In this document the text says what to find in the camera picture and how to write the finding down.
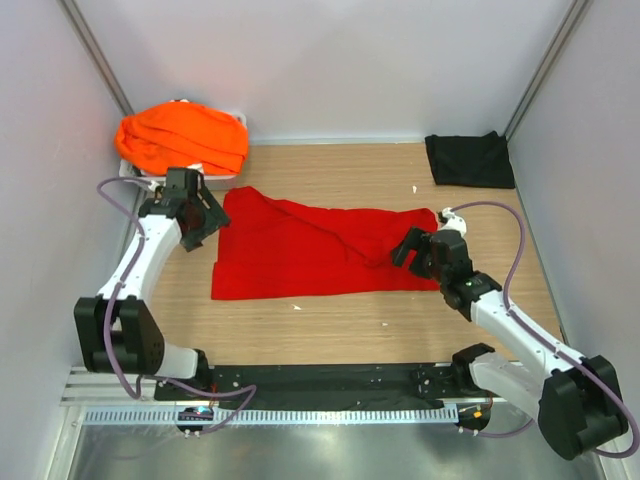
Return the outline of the red t-shirt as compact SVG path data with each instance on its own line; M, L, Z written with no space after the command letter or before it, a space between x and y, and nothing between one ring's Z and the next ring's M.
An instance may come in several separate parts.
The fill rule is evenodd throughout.
M231 223L219 235L214 300L438 288L394 266L391 257L410 228L437 229L428 209L312 207L269 198L253 187L230 190L223 207Z

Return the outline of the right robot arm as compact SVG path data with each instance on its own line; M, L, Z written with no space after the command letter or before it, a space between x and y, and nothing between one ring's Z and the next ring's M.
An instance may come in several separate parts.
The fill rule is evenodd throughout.
M519 362L475 347L450 372L452 387L472 396L480 389L528 415L549 447L572 460L630 433L627 450L639 448L639 428L622 401L613 365L588 358L540 327L513 302L504 286L476 270L460 232L412 228L393 249L394 265L437 282L446 304L499 339Z

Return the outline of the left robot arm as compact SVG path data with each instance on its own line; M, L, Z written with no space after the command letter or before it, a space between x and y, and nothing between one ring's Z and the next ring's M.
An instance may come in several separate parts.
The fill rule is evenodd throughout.
M81 297L74 306L83 362L93 373L115 375L133 399L141 396L141 381L151 378L199 400L212 387L205 353L171 344L149 302L174 249L202 247L205 239L229 226L230 218L203 173L194 168L172 167L159 183L142 177L132 181L152 192L137 212L106 192L108 180L97 186L98 194L131 222L134 234L108 281L95 296Z

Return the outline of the white plastic basket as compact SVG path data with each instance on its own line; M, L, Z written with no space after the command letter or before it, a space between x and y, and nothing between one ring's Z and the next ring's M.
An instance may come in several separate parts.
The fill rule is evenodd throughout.
M246 116L241 112L232 111L230 112L230 115L236 118L244 127L247 126ZM120 160L118 175L120 177L139 177L158 185L164 185L166 183L164 176L150 175L148 172L139 170L124 159ZM226 191L236 185L238 178L238 175L205 175L204 183L211 191Z

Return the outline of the orange t-shirt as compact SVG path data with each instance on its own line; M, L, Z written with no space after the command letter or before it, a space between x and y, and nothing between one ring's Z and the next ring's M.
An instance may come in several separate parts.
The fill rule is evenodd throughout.
M125 117L114 146L122 159L154 176L192 165L206 175L237 175L249 153L249 132L229 113L169 101Z

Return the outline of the folded black t-shirt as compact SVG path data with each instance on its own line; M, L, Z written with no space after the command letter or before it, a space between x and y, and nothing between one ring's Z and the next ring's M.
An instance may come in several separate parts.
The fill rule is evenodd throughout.
M429 135L425 147L437 185L515 188L507 139L496 131L482 136Z

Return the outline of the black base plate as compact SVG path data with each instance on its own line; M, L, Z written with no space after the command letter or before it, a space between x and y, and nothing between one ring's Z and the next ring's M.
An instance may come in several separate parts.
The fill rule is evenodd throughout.
M429 410L454 401L487 410L501 400L449 363L218 365L211 376L207 388L217 392L256 386L250 410Z

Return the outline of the left corner post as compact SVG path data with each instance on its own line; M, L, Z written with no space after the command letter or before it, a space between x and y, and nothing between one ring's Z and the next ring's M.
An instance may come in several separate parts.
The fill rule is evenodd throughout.
M123 116L132 115L134 109L125 94L114 70L96 39L89 23L75 0L58 0L72 30L88 54L93 66Z

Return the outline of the corner post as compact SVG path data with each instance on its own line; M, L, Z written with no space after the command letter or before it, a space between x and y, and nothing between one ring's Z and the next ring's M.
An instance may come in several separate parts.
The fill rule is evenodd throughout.
M591 5L592 1L590 0L573 0L570 2L567 11L563 15L559 26L554 32L549 45L545 49L533 76L527 84L524 93L505 127L504 136L507 141L510 141L517 132L572 36L576 33L584 17L587 15Z
M132 115L134 109L125 94L114 70L96 39L89 23L75 0L58 0L72 30L88 54L93 66L123 116Z

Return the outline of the right corner post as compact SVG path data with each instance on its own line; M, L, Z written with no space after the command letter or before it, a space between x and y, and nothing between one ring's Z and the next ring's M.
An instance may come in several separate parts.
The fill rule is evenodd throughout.
M524 93L505 127L504 136L507 141L510 141L517 132L572 36L576 33L584 17L587 15L591 5L592 1L590 0L573 0L570 2L567 11L563 15L559 26L554 32L549 45L545 49L533 76L527 84Z

